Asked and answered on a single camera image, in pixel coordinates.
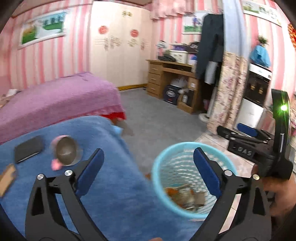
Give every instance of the green plant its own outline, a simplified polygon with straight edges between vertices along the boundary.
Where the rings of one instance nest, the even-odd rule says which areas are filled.
[[[258,35],[257,40],[259,41],[259,43],[261,43],[263,45],[268,44],[268,40],[261,35]]]

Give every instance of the wardrobe door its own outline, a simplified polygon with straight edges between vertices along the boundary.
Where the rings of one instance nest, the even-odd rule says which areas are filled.
[[[125,5],[125,30],[124,30],[124,85],[138,85],[142,83],[140,61],[140,31],[141,8]]]
[[[125,30],[125,15],[124,5],[113,3],[112,10],[109,11],[110,18],[110,34],[109,34],[109,49],[107,55],[107,80],[113,83],[116,87],[124,86],[124,30]]]
[[[90,21],[90,72],[107,79],[112,2],[93,2]]]
[[[152,40],[152,20],[150,19],[150,11],[141,9],[141,31],[140,31],[140,84],[148,82],[149,63],[150,59],[151,40]]]

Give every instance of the purple bedspread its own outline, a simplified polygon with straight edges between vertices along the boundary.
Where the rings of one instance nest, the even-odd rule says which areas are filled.
[[[28,88],[0,109],[0,144],[94,110],[100,115],[124,112],[118,89],[91,73]]]

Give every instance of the red circular sticker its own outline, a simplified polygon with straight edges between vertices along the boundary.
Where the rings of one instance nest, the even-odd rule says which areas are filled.
[[[138,31],[138,30],[136,30],[136,29],[132,29],[132,30],[131,30],[131,36],[132,36],[133,38],[138,37],[138,35],[139,35],[139,31]]]
[[[108,32],[108,27],[103,25],[101,27],[99,27],[99,33],[100,34],[106,34]]]

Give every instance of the green light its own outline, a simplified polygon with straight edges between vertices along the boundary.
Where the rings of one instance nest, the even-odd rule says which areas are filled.
[[[287,109],[288,109],[288,107],[286,105],[281,106],[281,110],[286,111]]]

